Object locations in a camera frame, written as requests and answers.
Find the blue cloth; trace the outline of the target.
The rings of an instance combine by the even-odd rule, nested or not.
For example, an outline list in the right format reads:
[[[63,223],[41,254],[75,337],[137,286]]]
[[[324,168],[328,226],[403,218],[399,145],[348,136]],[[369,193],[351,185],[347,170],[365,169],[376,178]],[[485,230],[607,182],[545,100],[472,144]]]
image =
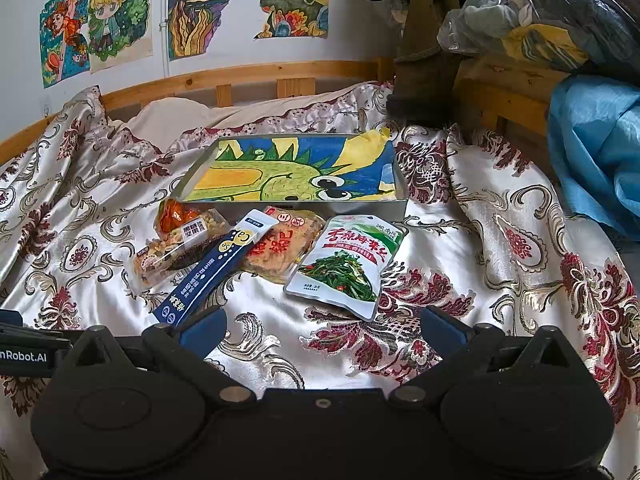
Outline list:
[[[577,75],[554,89],[547,119],[552,168],[574,214],[639,239],[639,89]]]

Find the plastic bag of clothes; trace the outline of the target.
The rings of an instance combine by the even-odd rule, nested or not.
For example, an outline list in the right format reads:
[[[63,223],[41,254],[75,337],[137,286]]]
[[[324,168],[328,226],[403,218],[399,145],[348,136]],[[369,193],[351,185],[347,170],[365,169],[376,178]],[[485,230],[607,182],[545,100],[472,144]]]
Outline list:
[[[616,77],[639,71],[637,0],[465,0],[447,13],[439,45],[574,72],[590,62]]]

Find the beige pillow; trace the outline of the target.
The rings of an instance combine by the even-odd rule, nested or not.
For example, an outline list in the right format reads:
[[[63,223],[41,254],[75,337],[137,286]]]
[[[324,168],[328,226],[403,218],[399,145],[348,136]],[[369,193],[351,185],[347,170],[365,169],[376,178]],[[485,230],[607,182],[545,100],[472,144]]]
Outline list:
[[[161,152],[166,152],[188,130],[241,127],[258,119],[283,117],[299,108],[306,112],[316,104],[329,104],[335,100],[350,103],[355,99],[355,91],[367,88],[367,85],[367,82],[352,84],[316,96],[296,96],[230,107],[207,107],[186,98],[163,98],[145,105],[125,126],[136,139],[148,141]]]

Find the seaweed snack packet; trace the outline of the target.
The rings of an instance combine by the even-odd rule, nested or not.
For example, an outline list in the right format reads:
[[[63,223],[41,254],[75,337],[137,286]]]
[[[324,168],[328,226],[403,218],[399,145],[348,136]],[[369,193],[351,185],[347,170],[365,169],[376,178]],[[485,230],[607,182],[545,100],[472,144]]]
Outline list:
[[[407,234],[403,226],[372,214],[336,216],[326,222],[284,291],[371,321],[381,296],[382,274]]]

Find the brown plush toy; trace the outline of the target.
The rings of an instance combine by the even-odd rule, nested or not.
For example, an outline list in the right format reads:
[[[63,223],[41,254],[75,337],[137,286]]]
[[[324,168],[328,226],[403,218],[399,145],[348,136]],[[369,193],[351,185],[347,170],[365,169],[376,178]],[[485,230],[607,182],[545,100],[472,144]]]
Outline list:
[[[386,103],[393,118],[433,128],[454,118],[452,90],[462,57],[444,50],[437,36],[447,13],[458,6],[459,0],[410,0]]]

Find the blond boy poster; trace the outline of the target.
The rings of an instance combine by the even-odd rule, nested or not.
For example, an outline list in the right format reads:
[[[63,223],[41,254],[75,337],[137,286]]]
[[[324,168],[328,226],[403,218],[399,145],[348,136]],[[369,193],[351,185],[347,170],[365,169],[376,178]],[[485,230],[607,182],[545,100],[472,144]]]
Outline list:
[[[91,73],[153,54],[151,9],[151,0],[88,1]]]

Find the blue stick snack packet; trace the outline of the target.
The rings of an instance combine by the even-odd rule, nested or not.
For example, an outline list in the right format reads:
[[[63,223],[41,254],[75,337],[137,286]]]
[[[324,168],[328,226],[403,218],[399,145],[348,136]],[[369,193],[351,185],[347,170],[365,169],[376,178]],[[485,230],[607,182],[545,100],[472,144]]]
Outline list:
[[[153,311],[157,322],[173,328],[186,322],[277,223],[276,218],[257,209],[248,212],[227,234],[216,240],[198,265]]]

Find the wooden bed frame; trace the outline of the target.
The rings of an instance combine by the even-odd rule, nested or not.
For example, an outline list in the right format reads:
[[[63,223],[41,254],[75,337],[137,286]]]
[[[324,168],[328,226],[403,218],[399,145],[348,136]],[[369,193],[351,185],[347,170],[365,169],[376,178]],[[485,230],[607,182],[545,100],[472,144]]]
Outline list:
[[[108,112],[130,106],[145,107],[153,101],[206,91],[215,97],[220,107],[233,104],[232,89],[238,84],[273,82],[277,97],[296,98],[317,93],[320,80],[347,80],[386,82],[395,76],[392,58],[373,61],[309,61],[240,65],[213,70],[200,70],[190,74],[157,79],[144,84],[117,90],[102,96],[101,102]]]

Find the orange chicken snack packet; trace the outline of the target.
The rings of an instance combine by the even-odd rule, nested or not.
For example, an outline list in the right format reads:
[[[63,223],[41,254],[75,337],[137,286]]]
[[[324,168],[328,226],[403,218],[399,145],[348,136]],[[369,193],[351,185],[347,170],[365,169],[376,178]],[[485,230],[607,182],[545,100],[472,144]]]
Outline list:
[[[174,229],[198,218],[202,212],[173,198],[164,200],[158,207],[154,220],[154,229],[161,240],[168,237]]]

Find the rice cracker packet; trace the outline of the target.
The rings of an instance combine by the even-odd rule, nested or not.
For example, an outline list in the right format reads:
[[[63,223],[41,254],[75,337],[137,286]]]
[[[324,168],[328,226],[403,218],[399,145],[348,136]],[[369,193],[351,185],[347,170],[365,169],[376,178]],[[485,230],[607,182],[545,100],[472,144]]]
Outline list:
[[[326,223],[310,210],[286,210],[268,206],[264,213],[276,219],[241,263],[241,269],[261,278],[285,284]]]

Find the nut bar packet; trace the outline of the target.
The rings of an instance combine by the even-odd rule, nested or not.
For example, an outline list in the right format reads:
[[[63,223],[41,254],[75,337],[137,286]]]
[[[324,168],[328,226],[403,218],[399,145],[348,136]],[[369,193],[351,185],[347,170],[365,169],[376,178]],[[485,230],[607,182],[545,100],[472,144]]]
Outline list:
[[[160,284],[170,271],[195,261],[206,247],[229,230],[228,221],[216,209],[209,209],[167,234],[148,240],[126,267],[131,289],[141,294]]]

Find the wooden cabinet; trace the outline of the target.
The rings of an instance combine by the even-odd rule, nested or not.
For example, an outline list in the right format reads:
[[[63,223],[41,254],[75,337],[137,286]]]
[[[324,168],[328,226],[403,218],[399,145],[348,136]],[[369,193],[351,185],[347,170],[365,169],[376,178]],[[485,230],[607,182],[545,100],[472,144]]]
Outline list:
[[[498,132],[538,166],[549,162],[547,118],[554,88],[568,73],[496,54],[459,65],[454,96],[464,130]]]

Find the anime girl poster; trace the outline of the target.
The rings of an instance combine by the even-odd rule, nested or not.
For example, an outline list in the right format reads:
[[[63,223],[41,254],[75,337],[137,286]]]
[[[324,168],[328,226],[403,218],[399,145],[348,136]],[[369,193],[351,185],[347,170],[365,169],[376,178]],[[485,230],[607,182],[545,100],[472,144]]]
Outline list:
[[[39,44],[42,82],[58,82],[88,72],[88,42],[82,28],[88,22],[88,0],[49,0],[40,12]]]

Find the silver tray with painted liner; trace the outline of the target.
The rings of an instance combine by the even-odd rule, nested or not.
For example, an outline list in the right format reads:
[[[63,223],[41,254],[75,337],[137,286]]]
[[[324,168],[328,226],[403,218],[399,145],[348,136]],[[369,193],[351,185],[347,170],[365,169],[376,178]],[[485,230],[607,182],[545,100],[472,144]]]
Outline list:
[[[408,186],[386,131],[258,134],[214,141],[168,198],[229,219],[272,205],[399,221]]]

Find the floral satin bedspread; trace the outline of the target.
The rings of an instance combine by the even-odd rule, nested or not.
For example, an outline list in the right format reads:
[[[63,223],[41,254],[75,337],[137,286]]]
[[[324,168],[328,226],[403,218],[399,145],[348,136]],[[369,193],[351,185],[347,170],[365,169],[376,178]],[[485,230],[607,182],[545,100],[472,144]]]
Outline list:
[[[616,479],[639,474],[639,300],[605,232],[573,217],[547,176],[498,134],[401,126],[390,88],[241,127],[198,127],[161,152],[107,117],[89,88],[23,154],[1,167],[1,304],[38,330],[103,324],[137,335],[180,281],[132,292],[126,264],[154,233],[158,204],[212,142],[234,134],[386,131],[409,190],[408,234],[363,322],[234,274],[210,297],[229,320],[207,361],[256,392],[392,390],[434,366],[420,334],[426,307],[525,336],[554,325],[612,406],[603,459]]]

